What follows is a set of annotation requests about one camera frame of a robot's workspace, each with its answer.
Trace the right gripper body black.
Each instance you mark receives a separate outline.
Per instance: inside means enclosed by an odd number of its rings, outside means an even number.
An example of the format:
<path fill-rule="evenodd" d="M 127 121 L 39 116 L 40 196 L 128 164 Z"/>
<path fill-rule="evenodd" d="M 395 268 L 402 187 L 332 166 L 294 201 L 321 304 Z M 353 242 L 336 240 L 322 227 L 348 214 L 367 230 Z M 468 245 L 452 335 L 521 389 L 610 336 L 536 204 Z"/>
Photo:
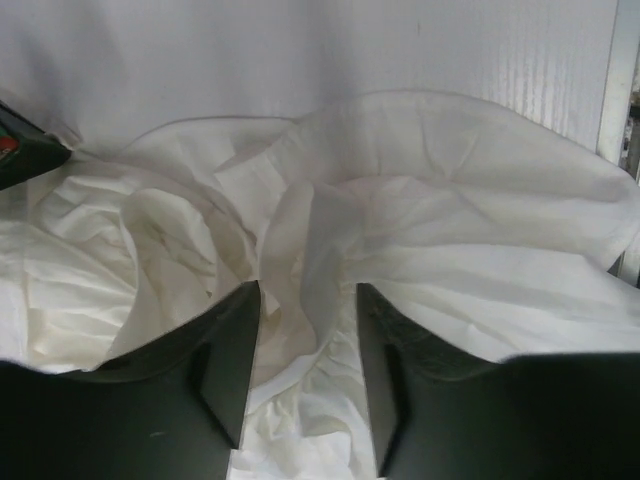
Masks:
<path fill-rule="evenodd" d="M 71 150 L 25 117 L 1 103 L 1 177 L 6 190 L 61 167 Z"/>

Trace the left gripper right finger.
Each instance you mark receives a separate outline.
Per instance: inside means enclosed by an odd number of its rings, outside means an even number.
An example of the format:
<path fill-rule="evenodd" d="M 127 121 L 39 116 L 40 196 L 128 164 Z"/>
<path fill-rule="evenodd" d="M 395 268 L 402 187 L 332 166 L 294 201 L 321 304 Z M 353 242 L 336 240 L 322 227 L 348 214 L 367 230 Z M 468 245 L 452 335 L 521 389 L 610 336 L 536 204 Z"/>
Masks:
<path fill-rule="evenodd" d="M 377 474 L 385 479 L 635 479 L 639 357 L 477 358 L 356 291 Z"/>

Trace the white skirt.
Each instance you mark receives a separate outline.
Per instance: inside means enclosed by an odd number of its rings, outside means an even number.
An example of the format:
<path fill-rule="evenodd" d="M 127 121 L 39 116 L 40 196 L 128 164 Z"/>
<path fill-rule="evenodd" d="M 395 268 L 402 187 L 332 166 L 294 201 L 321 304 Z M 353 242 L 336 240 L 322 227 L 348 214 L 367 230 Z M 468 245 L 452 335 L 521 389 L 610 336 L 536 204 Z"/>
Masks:
<path fill-rule="evenodd" d="M 91 372 L 261 292 L 223 479 L 385 479 L 357 329 L 368 284 L 477 358 L 639 357 L 622 169 L 498 105 L 383 92 L 300 120 L 178 121 L 1 189 L 1 365 Z"/>

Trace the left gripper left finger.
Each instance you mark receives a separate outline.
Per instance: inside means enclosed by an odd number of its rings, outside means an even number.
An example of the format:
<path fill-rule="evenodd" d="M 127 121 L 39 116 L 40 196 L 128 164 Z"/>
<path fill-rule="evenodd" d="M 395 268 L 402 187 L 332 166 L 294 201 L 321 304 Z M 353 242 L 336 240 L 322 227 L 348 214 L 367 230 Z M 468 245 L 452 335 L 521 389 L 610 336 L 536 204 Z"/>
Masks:
<path fill-rule="evenodd" d="M 240 285 L 91 372 L 1 365 L 5 479 L 223 479 L 240 444 L 261 292 Z"/>

